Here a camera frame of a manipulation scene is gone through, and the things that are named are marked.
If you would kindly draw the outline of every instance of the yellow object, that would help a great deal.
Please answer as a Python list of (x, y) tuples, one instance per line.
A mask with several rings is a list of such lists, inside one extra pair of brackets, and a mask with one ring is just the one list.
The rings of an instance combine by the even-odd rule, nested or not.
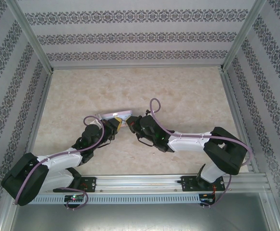
[(121, 123), (122, 123), (122, 119), (121, 118), (118, 118), (118, 117), (115, 117), (115, 119), (117, 120), (117, 121), (119, 121), (119, 125), (118, 125), (118, 127), (117, 127), (117, 132), (120, 130), (120, 127), (121, 127)]

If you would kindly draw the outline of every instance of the patterned wallpaper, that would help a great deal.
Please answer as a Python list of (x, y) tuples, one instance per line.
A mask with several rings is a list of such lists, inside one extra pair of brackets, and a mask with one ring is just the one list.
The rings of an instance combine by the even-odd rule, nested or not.
[(19, 1), (53, 67), (222, 64), (253, 3)]
[[(0, 0), (0, 182), (25, 153), (47, 77), (19, 24)], [(0, 201), (5, 193), (0, 186)]]
[(228, 69), (261, 172), (280, 211), (280, 0), (269, 0)]

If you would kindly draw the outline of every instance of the cable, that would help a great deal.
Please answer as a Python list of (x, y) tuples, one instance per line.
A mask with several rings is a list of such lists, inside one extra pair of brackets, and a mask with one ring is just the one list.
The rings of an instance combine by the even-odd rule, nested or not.
[(203, 202), (203, 201), (201, 201), (201, 204), (204, 204), (204, 205), (207, 205), (207, 206), (210, 206), (210, 207), (214, 207), (217, 203), (219, 203), (221, 201), (221, 199), (223, 198), (223, 196), (226, 194), (226, 192), (227, 192), (227, 190), (230, 186), (230, 183), (231, 183), (231, 180), (232, 180), (232, 175), (229, 175), (229, 176), (230, 176), (230, 178), (228, 179), (227, 186), (226, 186), (225, 190), (223, 191), (223, 193), (221, 194), (221, 196), (218, 198), (218, 200), (212, 205), (210, 205), (206, 202)]
[[(15, 205), (18, 204), (20, 195), (21, 195), (21, 193), (22, 193), (24, 187), (26, 186), (26, 184), (27, 184), (29, 178), (32, 176), (33, 172), (34, 172), (41, 164), (43, 164), (44, 162), (49, 161), (50, 159), (53, 159), (53, 158), (55, 158), (55, 157), (57, 157), (57, 156), (60, 156), (60, 155), (66, 155), (66, 154), (73, 154), (73, 153), (84, 152), (84, 151), (86, 151), (86, 150), (89, 150), (89, 149), (95, 147), (98, 143), (100, 143), (100, 141), (101, 141), (102, 138), (103, 138), (103, 135), (105, 134), (105, 127), (104, 127), (102, 121), (101, 121), (98, 117), (95, 117), (95, 116), (93, 116), (93, 115), (88, 115), (88, 116), (85, 117), (84, 120), (83, 120), (83, 123), (84, 123), (86, 126), (87, 126), (87, 124), (85, 123), (85, 120), (86, 120), (87, 118), (94, 118), (94, 119), (96, 119), (96, 120), (101, 124), (102, 134), (101, 134), (101, 137), (99, 138), (99, 140), (98, 140), (95, 144), (93, 144), (93, 145), (91, 145), (91, 146), (89, 146), (89, 147), (87, 147), (87, 148), (83, 148), (83, 149), (81, 149), (81, 150), (74, 150), (74, 151), (71, 151), (71, 152), (69, 152), (69, 151), (66, 152), (66, 151), (65, 151), (65, 152), (57, 153), (57, 154), (51, 155), (51, 156), (48, 157), (48, 158), (45, 158), (45, 159), (41, 160), (39, 163), (37, 163), (37, 164), (33, 167), (33, 169), (29, 172), (29, 174), (28, 174), (27, 177), (25, 178), (23, 184), (21, 185), (20, 190), (19, 190), (18, 194), (16, 195), (16, 198), (15, 198), (15, 201), (14, 201), (14, 204), (15, 204)], [(76, 189), (71, 189), (71, 190), (78, 191), (78, 192), (82, 192), (82, 193), (84, 193), (84, 194), (87, 195), (87, 193), (86, 193), (85, 191), (81, 191), (81, 190), (79, 191), (79, 190), (76, 190)]]
[[(153, 110), (153, 101), (157, 101), (158, 105), (159, 105), (159, 108), (157, 111), (154, 111)], [(253, 158), (253, 152), (252, 152), (252, 149), (247, 146), (246, 144), (244, 144), (243, 142), (241, 141), (238, 141), (238, 140), (235, 140), (235, 139), (231, 139), (231, 138), (227, 138), (227, 137), (221, 137), (221, 136), (202, 136), (202, 135), (179, 135), (179, 134), (174, 134), (174, 133), (170, 133), (156, 118), (155, 116), (155, 113), (158, 112), (160, 109), (161, 109), (161, 103), (158, 99), (156, 98), (153, 98), (150, 100), (150, 103), (149, 103), (149, 108), (150, 108), (150, 113), (151, 113), (151, 116), (154, 118), (154, 120), (156, 121), (156, 123), (166, 132), (168, 133), (169, 135), (171, 136), (175, 136), (175, 137), (191, 137), (191, 138), (208, 138), (208, 139), (218, 139), (218, 140), (224, 140), (224, 141), (231, 141), (231, 142), (234, 142), (234, 143), (238, 143), (239, 145), (243, 146), (248, 152), (249, 152), (249, 158), (247, 161), (245, 161), (244, 163), (241, 164), (241, 166), (244, 166), (246, 164), (248, 164), (251, 159)]]
[(213, 185), (213, 199), (216, 198), (216, 186)]

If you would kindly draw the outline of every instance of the robotic arm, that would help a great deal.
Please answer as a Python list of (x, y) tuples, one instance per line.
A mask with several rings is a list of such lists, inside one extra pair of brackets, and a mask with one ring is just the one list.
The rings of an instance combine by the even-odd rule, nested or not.
[(95, 149), (104, 147), (108, 140), (111, 142), (118, 133), (122, 119), (112, 118), (102, 120), (104, 134), (100, 142), (93, 148), (81, 151), (97, 143), (102, 136), (102, 127), (96, 120), (88, 124), (82, 136), (79, 137), (71, 148), (68, 148), (64, 155), (52, 154), (45, 156), (34, 156), (32, 153), (24, 154), (15, 166), (5, 175), (1, 182), (3, 188), (16, 199), (21, 187), (33, 171), (25, 187), (18, 198), (19, 205), (26, 205), (31, 202), (39, 192), (46, 192), (61, 187), (72, 189), (80, 188), (81, 175), (73, 168), (85, 164), (93, 157)]
[[(212, 191), (217, 181), (221, 184), (221, 176), (239, 173), (248, 147), (223, 128), (215, 127), (213, 131), (200, 134), (185, 134), (166, 130), (154, 117), (153, 111), (149, 114), (147, 110), (144, 117), (130, 116), (126, 119), (129, 129), (141, 143), (155, 146), (162, 152), (204, 151), (213, 161), (210, 165), (203, 165), (195, 179), (189, 179), (187, 183), (182, 179), (178, 183), (188, 185), (191, 191)], [(82, 186), (83, 178), (73, 167), (87, 163), (95, 149), (108, 145), (108, 140), (114, 140), (121, 124), (122, 119), (118, 117), (98, 119), (85, 124), (82, 136), (65, 152), (45, 156), (34, 156), (32, 153), (23, 155), (5, 175), (1, 185), (19, 205), (26, 205), (38, 193), (49, 190), (62, 192), (60, 188), (68, 187), (69, 190), (88, 192)], [(152, 142), (152, 145), (143, 142), (142, 138)]]
[(241, 145), (225, 141), (223, 139), (207, 138), (221, 137), (230, 138), (239, 141), (232, 134), (220, 127), (215, 127), (211, 132), (200, 134), (186, 134), (177, 131), (169, 131), (173, 135), (167, 133), (161, 128), (155, 119), (148, 115), (131, 116), (126, 122), (132, 133), (136, 134), (137, 139), (141, 142), (141, 138), (145, 138), (152, 142), (152, 145), (162, 152), (178, 152), (178, 151), (204, 151), (213, 161), (210, 165), (203, 165), (200, 169), (196, 182), (192, 182), (197, 189), (211, 188), (211, 184), (224, 174), (237, 175), (241, 164), (245, 158), (247, 150)]

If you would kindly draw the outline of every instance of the floor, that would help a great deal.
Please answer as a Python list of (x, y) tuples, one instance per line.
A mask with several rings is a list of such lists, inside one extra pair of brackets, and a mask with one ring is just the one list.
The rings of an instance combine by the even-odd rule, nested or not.
[[(153, 97), (162, 105), (157, 118), (168, 129), (201, 133), (220, 126), (237, 135), (217, 67), (55, 70), (33, 153), (71, 147), (87, 115), (123, 110), (144, 115)], [(77, 170), (84, 175), (186, 174), (210, 162), (204, 152), (147, 147), (125, 127)]]

